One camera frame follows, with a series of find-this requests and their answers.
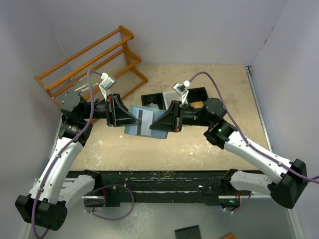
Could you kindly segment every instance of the white wall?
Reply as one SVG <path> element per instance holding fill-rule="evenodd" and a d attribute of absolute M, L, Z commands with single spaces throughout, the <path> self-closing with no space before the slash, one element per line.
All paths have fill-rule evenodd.
<path fill-rule="evenodd" d="M 289 0 L 253 63 L 252 79 L 273 150 L 319 174 L 319 1 Z M 296 208 L 308 239 L 319 235 L 319 186 Z"/>
<path fill-rule="evenodd" d="M 67 55 L 123 25 L 134 33 L 130 46 L 144 64 L 248 65 L 286 2 L 41 0 Z"/>
<path fill-rule="evenodd" d="M 1 238 L 18 237 L 15 200 L 44 169 L 60 117 L 33 76 L 63 58 L 37 0 L 0 1 Z"/>

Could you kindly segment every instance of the wooden rack shelf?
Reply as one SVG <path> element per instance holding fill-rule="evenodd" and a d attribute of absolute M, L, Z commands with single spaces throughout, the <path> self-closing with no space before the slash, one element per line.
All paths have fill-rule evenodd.
<path fill-rule="evenodd" d="M 95 47 L 98 44 L 104 42 L 105 40 L 109 39 L 110 37 L 114 36 L 117 33 L 120 33 L 121 37 L 122 37 L 122 39 L 119 42 L 115 43 L 114 45 L 112 45 L 111 47 L 106 49 L 105 51 L 101 52 L 100 54 L 96 55 L 95 57 L 93 57 L 89 61 L 85 62 L 81 66 L 77 67 L 73 71 L 71 71 L 68 74 L 66 74 L 65 76 L 61 77 L 59 80 L 55 81 L 51 85 L 47 86 L 47 85 L 44 84 L 44 82 L 42 80 L 43 78 L 47 77 L 52 72 L 56 71 L 57 69 L 61 68 L 64 65 L 66 65 L 70 61 L 76 59 L 77 57 L 81 56 L 83 53 L 89 51 L 93 47 Z M 86 75 L 86 73 L 83 73 L 80 76 L 77 76 L 75 79 L 71 80 L 70 82 L 68 82 L 68 80 L 70 80 L 71 77 L 73 77 L 76 74 L 78 74 L 79 72 L 83 71 L 84 69 L 86 69 L 87 67 L 89 67 L 90 65 L 95 63 L 96 61 L 100 60 L 102 57 L 106 56 L 107 54 L 109 54 L 110 52 L 115 50 L 116 48 L 119 48 L 120 46 L 122 46 L 122 48 L 119 51 L 115 52 L 113 55 L 111 55 L 107 59 L 105 59 L 102 62 L 98 63 L 97 65 L 93 66 L 92 69 L 93 70 L 98 70 L 99 68 L 101 68 L 105 64 L 109 63 L 110 61 L 112 61 L 116 57 L 120 56 L 121 54 L 124 54 L 125 60 L 126 60 L 126 67 L 124 67 L 123 69 L 121 69 L 120 71 L 115 73 L 113 76 L 115 78 L 118 78 L 122 74 L 124 74 L 125 72 L 130 70 L 142 80 L 140 83 L 138 83 L 137 85 L 135 85 L 133 88 L 131 88 L 129 91 L 127 91 L 125 94 L 122 95 L 122 99 L 124 99 L 126 96 L 128 96 L 130 93 L 132 93 L 134 90 L 136 90 L 138 87 L 140 87 L 142 84 L 144 84 L 145 82 L 148 81 L 146 76 L 144 76 L 136 68 L 136 65 L 141 62 L 141 58 L 135 52 L 133 52 L 129 48 L 128 44 L 127 44 L 127 42 L 129 40 L 132 40 L 133 38 L 134 38 L 134 35 L 133 35 L 133 33 L 131 31 L 129 31 L 128 29 L 126 29 L 123 26 L 119 26 L 116 30 L 110 32 L 109 34 L 105 35 L 101 39 L 99 39 L 96 42 L 90 44 L 89 46 L 85 47 L 81 51 L 75 53 L 74 55 L 72 55 L 69 58 L 65 59 L 64 61 L 60 62 L 59 64 L 57 64 L 56 66 L 54 66 L 51 69 L 47 70 L 46 72 L 42 73 L 41 75 L 35 76 L 34 78 L 45 89 L 45 91 L 54 100 L 54 102 L 61 108 L 62 105 L 57 100 L 56 97 L 58 97 L 59 95 L 63 94 L 65 91 L 67 91 L 69 88 L 71 88 L 81 78 L 83 78 Z M 55 90 L 58 86 L 61 86 L 61 84 L 66 84 L 66 85 L 61 87 L 58 90 Z M 94 88 L 93 93 L 95 94 L 99 90 L 100 90 L 100 88 L 96 87 L 96 88 Z M 87 100 L 88 98 L 90 98 L 90 93 L 85 94 L 83 97 Z"/>

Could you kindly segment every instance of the orange object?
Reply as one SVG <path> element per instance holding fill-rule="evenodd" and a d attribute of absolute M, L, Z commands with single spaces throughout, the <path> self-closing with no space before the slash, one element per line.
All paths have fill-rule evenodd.
<path fill-rule="evenodd" d="M 190 106 L 193 106 L 194 108 L 202 108 L 204 106 L 204 102 L 196 101 L 196 102 L 190 103 Z"/>
<path fill-rule="evenodd" d="M 106 199 L 106 191 L 105 191 L 105 189 L 103 189 L 103 195 L 104 195 L 104 198 Z"/>
<path fill-rule="evenodd" d="M 230 234 L 226 235 L 225 237 L 223 237 L 221 239 L 236 239 L 236 237 L 235 237 L 235 234 L 230 233 Z"/>
<path fill-rule="evenodd" d="M 97 46 L 98 44 L 100 44 L 101 42 L 109 39 L 110 37 L 114 36 L 116 33 L 120 33 L 122 39 L 115 43 L 113 46 L 109 47 L 108 49 L 106 49 L 105 51 L 101 52 L 100 54 L 98 54 L 97 56 L 93 57 L 92 59 L 90 59 L 89 61 L 87 61 L 86 63 L 82 64 L 81 66 L 77 67 L 76 69 L 74 69 L 73 71 L 69 72 L 68 74 L 66 74 L 65 76 L 61 77 L 59 80 L 55 81 L 54 83 L 52 83 L 51 85 L 47 86 L 44 84 L 43 82 L 43 78 L 50 75 L 52 72 L 56 71 L 57 69 L 61 68 L 62 66 L 64 66 L 65 64 L 69 63 L 70 61 L 76 59 L 77 57 L 81 56 L 83 53 L 87 52 L 88 50 L 92 49 L 93 47 Z M 65 86 L 63 86 L 62 88 L 56 90 L 55 92 L 53 92 L 55 90 L 55 88 L 57 88 L 58 86 L 60 86 L 61 84 L 65 83 L 68 79 L 70 79 L 72 76 L 76 75 L 77 73 L 79 73 L 80 71 L 83 71 L 84 69 L 86 69 L 87 67 L 89 67 L 91 64 L 93 64 L 94 62 L 96 62 L 97 60 L 101 59 L 102 57 L 104 57 L 105 55 L 109 54 L 110 52 L 112 52 L 113 50 L 115 50 L 116 48 L 122 46 L 122 48 L 115 52 L 113 55 L 111 55 L 110 57 L 108 57 L 107 59 L 103 60 L 102 62 L 100 62 L 99 64 L 95 65 L 92 67 L 93 70 L 98 70 L 99 68 L 101 68 L 102 66 L 104 66 L 105 64 L 109 63 L 110 61 L 112 61 L 113 59 L 115 59 L 116 57 L 118 57 L 121 54 L 124 54 L 125 60 L 126 60 L 126 67 L 124 67 L 122 70 L 118 71 L 116 74 L 114 74 L 114 77 L 120 77 L 122 74 L 124 74 L 127 71 L 132 71 L 135 75 L 137 75 L 142 81 L 140 83 L 138 83 L 136 86 L 134 86 L 132 89 L 130 89 L 128 92 L 126 92 L 125 94 L 122 95 L 122 99 L 124 99 L 126 96 L 128 96 L 130 93 L 132 93 L 134 90 L 136 90 L 138 87 L 140 87 L 142 84 L 144 84 L 145 82 L 148 81 L 148 79 L 146 78 L 146 76 L 144 76 L 137 68 L 136 65 L 138 63 L 140 63 L 142 60 L 141 58 L 135 53 L 133 52 L 127 42 L 129 40 L 132 40 L 134 38 L 133 33 L 131 31 L 129 31 L 128 29 L 126 29 L 123 26 L 119 26 L 116 30 L 112 31 L 111 33 L 105 35 L 104 37 L 102 37 L 101 39 L 97 40 L 96 42 L 90 44 L 89 46 L 85 47 L 84 49 L 82 49 L 81 51 L 75 53 L 73 56 L 70 56 L 69 58 L 67 58 L 66 60 L 60 62 L 59 64 L 57 64 L 56 66 L 52 67 L 51 69 L 47 70 L 46 72 L 40 74 L 39 76 L 35 76 L 34 78 L 37 80 L 37 82 L 45 89 L 45 91 L 49 94 L 49 96 L 53 99 L 53 101 L 61 108 L 62 104 L 57 100 L 56 97 L 58 97 L 59 95 L 63 94 L 65 91 L 67 91 L 70 87 L 72 87 L 75 83 L 77 83 L 82 77 L 85 76 L 86 73 L 81 74 L 79 77 L 77 77 L 76 79 L 72 80 L 71 82 L 67 83 Z M 93 93 L 97 93 L 100 90 L 99 87 L 96 87 L 93 90 Z M 88 99 L 90 97 L 90 94 L 86 94 L 84 95 L 84 99 Z"/>

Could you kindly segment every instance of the gray floor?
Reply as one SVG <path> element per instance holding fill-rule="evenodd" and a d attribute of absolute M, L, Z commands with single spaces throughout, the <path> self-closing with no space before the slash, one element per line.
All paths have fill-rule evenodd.
<path fill-rule="evenodd" d="M 116 217 L 128 211 L 104 208 L 99 214 Z M 46 239 L 175 239 L 174 230 L 199 225 L 202 239 L 219 239 L 233 232 L 238 239 L 294 239 L 288 211 L 271 199 L 253 198 L 241 212 L 230 215 L 201 204 L 136 204 L 121 221 L 105 221 L 84 213 L 83 201 L 68 213 L 62 228 Z"/>

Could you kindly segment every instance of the beige tabletop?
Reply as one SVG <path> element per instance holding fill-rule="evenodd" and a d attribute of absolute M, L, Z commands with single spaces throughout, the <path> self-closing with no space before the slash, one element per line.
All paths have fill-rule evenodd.
<path fill-rule="evenodd" d="M 124 100 L 141 105 L 141 95 L 172 91 L 199 71 L 207 71 L 217 82 L 226 105 L 243 129 L 256 143 L 267 148 L 254 97 L 243 65 L 140 65 L 148 82 Z M 112 93 L 123 93 L 138 82 L 132 73 L 118 79 Z M 210 79 L 198 76 L 190 88 L 205 87 L 209 97 L 218 97 Z M 255 169 L 242 158 L 211 145 L 203 133 L 207 127 L 183 126 L 167 139 L 124 134 L 123 127 L 108 127 L 106 120 L 94 123 L 91 135 L 71 170 L 228 170 Z"/>

